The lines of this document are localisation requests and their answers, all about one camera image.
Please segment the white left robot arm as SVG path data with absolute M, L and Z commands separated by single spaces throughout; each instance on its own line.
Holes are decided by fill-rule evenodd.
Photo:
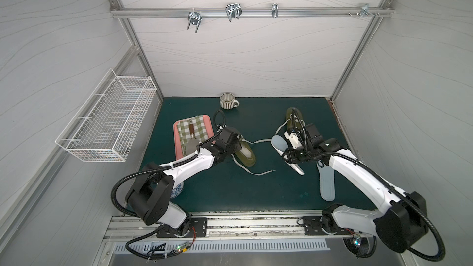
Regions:
M 122 213 L 140 218 L 145 225 L 163 224 L 178 236 L 186 235 L 191 215 L 171 202 L 172 191 L 185 180 L 240 151 L 240 138 L 238 130 L 226 126 L 199 143 L 191 155 L 163 165 L 147 164 L 142 171 L 123 177 L 113 186 L 112 204 Z

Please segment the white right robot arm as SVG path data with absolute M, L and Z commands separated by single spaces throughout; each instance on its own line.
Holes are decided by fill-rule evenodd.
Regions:
M 350 208 L 332 204 L 322 211 L 318 223 L 327 235 L 347 230 L 346 248 L 356 257 L 371 257 L 382 241 L 390 250 L 410 251 L 430 262 L 440 262 L 446 256 L 445 244 L 439 231 L 427 216 L 425 198 L 417 192 L 407 193 L 388 182 L 356 158 L 336 139 L 325 140 L 314 124 L 306 124 L 297 108 L 285 114 L 286 131 L 274 135 L 273 148 L 289 167 L 299 175 L 299 166 L 316 162 L 321 179 L 321 196 L 326 201 L 335 199 L 334 173 L 338 172 L 355 185 L 375 205 L 374 210 Z

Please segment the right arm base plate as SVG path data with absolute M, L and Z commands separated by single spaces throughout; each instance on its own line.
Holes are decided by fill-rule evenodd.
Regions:
M 307 236 L 341 235 L 351 236 L 351 232 L 336 225 L 335 221 L 325 216 L 304 216 L 296 221 Z

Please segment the olive green shoe white laces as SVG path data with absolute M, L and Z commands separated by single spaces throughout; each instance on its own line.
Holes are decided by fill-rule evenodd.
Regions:
M 270 139 L 262 139 L 257 140 L 255 142 L 250 142 L 243 137 L 240 139 L 241 150 L 237 151 L 232 155 L 232 159 L 234 163 L 243 169 L 245 172 L 253 175 L 253 176 L 265 176 L 266 174 L 270 174 L 274 172 L 274 170 L 262 172 L 262 173 L 254 173 L 249 170 L 249 167 L 253 167 L 256 164 L 256 155 L 251 149 L 251 145 L 270 142 Z

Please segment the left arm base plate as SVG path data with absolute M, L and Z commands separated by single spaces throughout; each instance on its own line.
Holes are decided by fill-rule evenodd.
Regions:
M 162 225 L 156 234 L 157 238 L 203 238 L 207 236 L 208 219 L 205 217 L 191 217 L 178 229 Z

